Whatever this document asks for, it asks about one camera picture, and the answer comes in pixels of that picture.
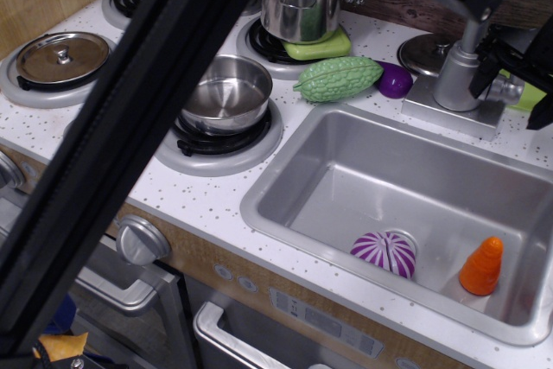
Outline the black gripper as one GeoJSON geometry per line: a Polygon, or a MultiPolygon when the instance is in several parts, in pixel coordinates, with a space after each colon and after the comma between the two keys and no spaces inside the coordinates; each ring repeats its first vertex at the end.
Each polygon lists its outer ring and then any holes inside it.
{"type": "Polygon", "coordinates": [[[506,70],[543,92],[531,110],[527,130],[552,124],[552,23],[540,29],[492,24],[477,47],[479,66],[469,86],[477,99],[506,70]]]}

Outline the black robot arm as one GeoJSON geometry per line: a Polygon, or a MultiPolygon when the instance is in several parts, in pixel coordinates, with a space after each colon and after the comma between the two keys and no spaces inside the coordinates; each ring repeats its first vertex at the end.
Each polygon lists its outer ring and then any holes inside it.
{"type": "MultiPolygon", "coordinates": [[[[249,0],[143,0],[1,249],[1,365],[33,348],[249,0]]],[[[437,0],[484,22],[503,0],[437,0]]]]}

